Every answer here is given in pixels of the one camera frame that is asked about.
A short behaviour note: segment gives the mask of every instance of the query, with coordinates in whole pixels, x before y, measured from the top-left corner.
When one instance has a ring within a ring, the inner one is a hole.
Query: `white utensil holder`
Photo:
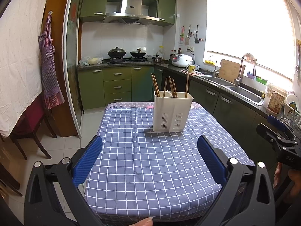
[[[173,98],[169,92],[159,91],[161,97],[154,92],[153,130],[155,132],[182,132],[185,128],[193,97],[184,92],[177,92]]]

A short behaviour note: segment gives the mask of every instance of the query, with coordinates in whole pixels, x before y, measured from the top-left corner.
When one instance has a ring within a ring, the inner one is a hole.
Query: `drawer handle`
[[[222,99],[223,101],[225,101],[225,102],[229,103],[229,104],[233,104],[233,102],[232,102],[232,101],[230,101],[230,100],[227,100],[226,98],[224,98],[224,97],[222,97],[222,96],[221,96],[221,99]]]
[[[213,96],[216,96],[216,95],[217,95],[216,93],[211,92],[211,91],[209,91],[208,89],[206,89],[206,92],[208,92],[209,94],[211,94],[211,95],[213,95]]]

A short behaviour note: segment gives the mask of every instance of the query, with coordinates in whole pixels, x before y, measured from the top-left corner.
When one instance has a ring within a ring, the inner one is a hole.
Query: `countertop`
[[[175,72],[181,76],[187,76],[187,74],[185,74],[184,72],[182,72],[181,70],[183,70],[184,68],[179,68],[176,66],[173,66],[171,64],[167,63],[167,60],[164,60],[163,63],[156,63],[156,62],[143,62],[143,63],[115,63],[115,64],[108,64],[108,63],[101,63],[101,64],[94,64],[94,65],[87,65],[87,66],[78,66],[77,70],[81,71],[81,70],[87,70],[87,69],[92,69],[92,70],[97,70],[97,69],[102,69],[102,68],[108,68],[108,67],[119,67],[119,66],[151,66],[151,65],[156,65],[158,66],[158,68],[164,69],[164,70],[170,70],[172,72]],[[200,70],[201,72],[203,72],[205,75],[209,75],[210,73],[208,71],[204,71],[204,70]],[[207,79],[201,78],[199,76],[190,76],[189,77],[190,80],[194,80],[198,83],[201,83],[207,87],[210,87],[222,94],[225,94],[227,96],[229,96],[230,98],[244,104],[245,106],[247,106],[248,108],[252,109],[253,111],[255,111],[256,113],[260,114],[261,116],[263,116],[264,118],[267,118],[268,115],[274,115],[276,117],[275,114],[272,114],[271,112],[269,112],[263,105],[262,106],[258,106],[256,104],[254,104],[253,102],[245,99],[244,97],[232,92],[231,90],[227,89],[227,88],[223,88],[220,85],[211,82]]]

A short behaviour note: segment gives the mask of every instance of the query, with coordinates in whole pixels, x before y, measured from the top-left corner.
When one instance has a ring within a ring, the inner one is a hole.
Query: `green bowl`
[[[256,81],[262,83],[263,85],[266,85],[266,82],[267,82],[268,80],[261,79],[261,78],[259,78],[259,77],[257,76],[257,77],[256,77]]]

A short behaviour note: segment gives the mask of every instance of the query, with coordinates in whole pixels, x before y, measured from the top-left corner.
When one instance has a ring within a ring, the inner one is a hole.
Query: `yellow sponge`
[[[215,63],[211,60],[205,60],[205,63],[215,65]]]

